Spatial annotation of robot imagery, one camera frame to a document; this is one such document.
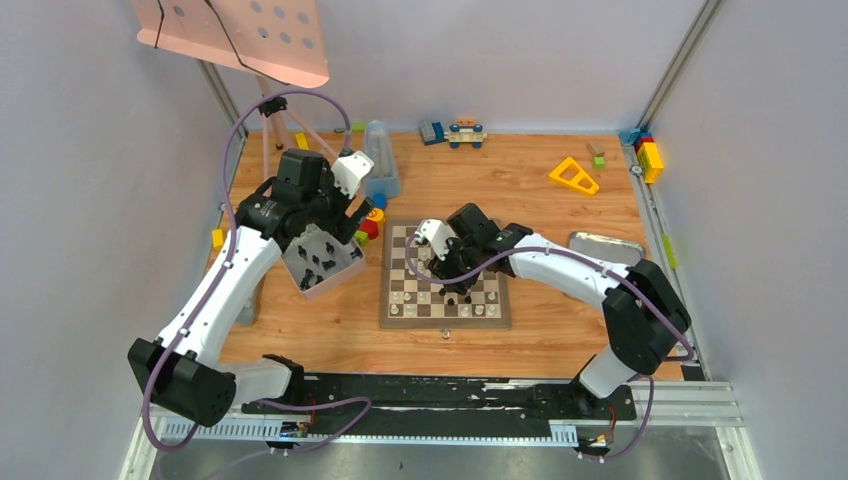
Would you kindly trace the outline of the wooden chess board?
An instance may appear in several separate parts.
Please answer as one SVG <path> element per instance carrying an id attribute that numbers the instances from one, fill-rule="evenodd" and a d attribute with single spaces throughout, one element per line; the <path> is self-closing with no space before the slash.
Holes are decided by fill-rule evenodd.
<path id="1" fill-rule="evenodd" d="M 380 327 L 383 329 L 509 329 L 506 276 L 483 271 L 464 295 L 420 279 L 407 268 L 405 242 L 419 222 L 394 219 L 384 230 Z"/>

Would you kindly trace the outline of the grey toy microphone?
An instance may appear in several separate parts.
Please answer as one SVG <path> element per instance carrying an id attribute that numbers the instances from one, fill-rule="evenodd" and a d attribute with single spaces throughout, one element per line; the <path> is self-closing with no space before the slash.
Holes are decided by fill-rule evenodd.
<path id="1" fill-rule="evenodd" d="M 256 323 L 260 313 L 261 293 L 264 283 L 265 279 L 260 280 L 253 289 L 252 293 L 248 296 L 236 317 L 236 325 L 250 326 Z"/>

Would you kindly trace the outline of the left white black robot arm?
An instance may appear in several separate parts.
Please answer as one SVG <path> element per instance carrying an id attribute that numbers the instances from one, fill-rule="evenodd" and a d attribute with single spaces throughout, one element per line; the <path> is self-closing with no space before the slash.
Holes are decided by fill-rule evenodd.
<path id="1" fill-rule="evenodd" d="M 283 413 L 304 405 L 299 365 L 274 354 L 226 365 L 221 351 L 274 265 L 284 266 L 307 300 L 365 269 L 354 235 L 374 202 L 365 198 L 352 215 L 346 211 L 373 167 L 361 151 L 334 162 L 309 150 L 282 154 L 276 175 L 239 204 L 217 258 L 184 307 L 155 340 L 138 338 L 130 347 L 131 369 L 150 403 L 203 427 L 258 399 Z"/>

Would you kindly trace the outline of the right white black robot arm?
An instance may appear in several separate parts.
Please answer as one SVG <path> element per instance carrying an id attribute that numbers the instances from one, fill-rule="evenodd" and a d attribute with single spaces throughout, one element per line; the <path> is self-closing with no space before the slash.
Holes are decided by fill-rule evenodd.
<path id="1" fill-rule="evenodd" d="M 424 270 L 407 262 L 420 279 L 464 294 L 484 271 L 539 282 L 582 301 L 604 319 L 608 344 L 576 375 L 571 403 L 584 417 L 596 417 L 611 394 L 639 376 L 653 375 L 673 350 L 680 360 L 695 355 L 686 333 L 692 319 L 663 270 L 648 259 L 634 265 L 591 257 L 560 246 L 529 227 L 504 227 L 468 203 L 447 220 L 425 219 L 406 246 L 428 246 L 433 257 Z"/>

